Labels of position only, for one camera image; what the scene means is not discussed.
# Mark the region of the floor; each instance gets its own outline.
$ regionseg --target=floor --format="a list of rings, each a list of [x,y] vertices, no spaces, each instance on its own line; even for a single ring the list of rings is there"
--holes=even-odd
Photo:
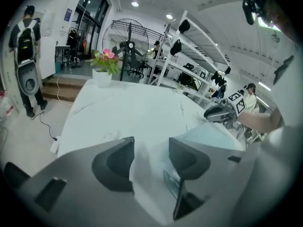
[[[88,61],[81,61],[81,67],[79,68],[68,68],[63,66],[61,72],[57,73],[56,76],[66,77],[66,78],[75,78],[75,79],[90,79],[92,78],[92,69],[96,68],[96,66],[91,66]],[[112,80],[119,81],[120,80],[121,71],[117,74],[113,74]],[[139,76],[131,75],[129,76],[126,72],[123,73],[123,81],[139,83]]]
[[[51,126],[53,137],[61,135],[70,108],[71,105],[48,99],[48,105],[44,110],[45,113],[41,115],[41,120]],[[41,113],[40,107],[34,106],[34,112],[36,115]],[[23,110],[12,120],[7,129],[8,131],[2,131],[1,135],[1,138],[5,140],[0,154],[2,170],[10,161],[33,176],[56,159],[56,155],[50,151],[54,140],[49,136],[49,128],[40,122],[39,116],[31,120]]]

